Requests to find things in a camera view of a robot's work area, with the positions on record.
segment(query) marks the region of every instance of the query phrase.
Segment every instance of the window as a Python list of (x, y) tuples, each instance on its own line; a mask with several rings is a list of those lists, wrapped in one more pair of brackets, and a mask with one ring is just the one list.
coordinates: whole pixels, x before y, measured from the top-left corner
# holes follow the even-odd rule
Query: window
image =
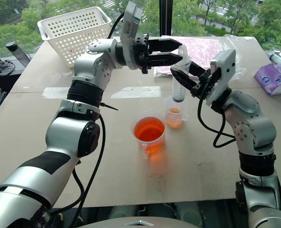
[(255, 37), (281, 50), (281, 0), (173, 0), (173, 36)]
[[(88, 7), (99, 6), (115, 22), (129, 0), (0, 0), (0, 57), (10, 56), (5, 48), (16, 41), (28, 53), (35, 53), (42, 39), (37, 27), (39, 20)], [(135, 0), (144, 10), (138, 33), (159, 35), (159, 1)], [(119, 36), (118, 26), (114, 35)]]

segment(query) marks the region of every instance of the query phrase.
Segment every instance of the table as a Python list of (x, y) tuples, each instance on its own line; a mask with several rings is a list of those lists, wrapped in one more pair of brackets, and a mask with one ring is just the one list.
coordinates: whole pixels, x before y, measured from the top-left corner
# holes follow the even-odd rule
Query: table
[[(263, 53), (258, 44), (257, 49), (253, 47), (251, 51)], [(52, 65), (56, 68), (57, 80), (48, 74)], [(61, 99), (44, 99), (43, 91), (46, 87), (69, 87), (71, 75), (72, 71), (53, 54), (49, 44), (44, 43), (0, 107), (0, 182), (22, 162), (44, 151), (45, 133)], [(113, 98), (129, 86), (159, 86), (160, 95)], [(241, 90), (257, 99), (277, 128), (275, 167), (281, 181), (281, 95), (268, 97), (255, 86)], [(180, 130), (167, 127), (163, 151), (149, 160), (142, 159), (131, 133), (131, 123), (144, 110), (154, 108), (162, 113), (163, 99), (169, 95), (171, 80), (153, 78), (152, 70), (148, 75), (126, 67), (113, 71), (103, 102), (119, 111), (101, 107), (106, 124), (105, 153), (85, 207), (235, 198), (235, 181), (239, 180), (237, 147), (234, 143), (222, 149), (212, 146), (215, 134), (200, 125), (196, 98), (186, 97), (189, 117), (183, 127)], [(221, 117), (210, 108), (204, 106), (202, 116), (209, 126), (220, 127)], [(229, 125), (225, 132), (232, 132)], [(76, 168), (84, 185), (92, 174), (98, 153), (82, 158)], [(71, 177), (55, 207), (66, 206), (78, 196), (79, 189)]]

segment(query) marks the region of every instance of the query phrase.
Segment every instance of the water bottle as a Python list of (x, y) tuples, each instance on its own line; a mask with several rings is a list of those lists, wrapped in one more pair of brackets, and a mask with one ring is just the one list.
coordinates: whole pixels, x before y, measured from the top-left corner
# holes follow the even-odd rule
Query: water bottle
[(16, 42), (7, 43), (6, 47), (24, 67), (27, 67), (31, 60), (27, 54), (16, 44)]

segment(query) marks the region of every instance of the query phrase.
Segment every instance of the syringe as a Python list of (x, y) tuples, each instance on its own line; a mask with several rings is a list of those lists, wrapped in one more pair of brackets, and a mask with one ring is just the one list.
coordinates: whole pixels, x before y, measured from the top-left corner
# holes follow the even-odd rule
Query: syringe
[[(191, 59), (188, 56), (187, 48), (185, 45), (178, 47), (178, 54), (183, 57), (181, 61), (172, 66), (172, 68), (179, 69), (185, 74), (189, 73)], [(182, 86), (175, 78), (172, 79), (172, 98), (175, 102), (183, 102), (185, 99), (186, 88)]]

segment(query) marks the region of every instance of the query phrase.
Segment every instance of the pink package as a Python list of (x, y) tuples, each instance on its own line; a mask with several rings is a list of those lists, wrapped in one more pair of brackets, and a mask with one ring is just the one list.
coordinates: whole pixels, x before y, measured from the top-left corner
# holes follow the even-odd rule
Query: pink package
[[(162, 36), (162, 38), (172, 38), (181, 42), (186, 46), (191, 60), (204, 69), (210, 68), (210, 61), (220, 52), (219, 41), (215, 39), (173, 36)], [(177, 54), (178, 50), (174, 50), (172, 53)], [(161, 74), (171, 75), (170, 66), (155, 67), (154, 75), (161, 76)]]

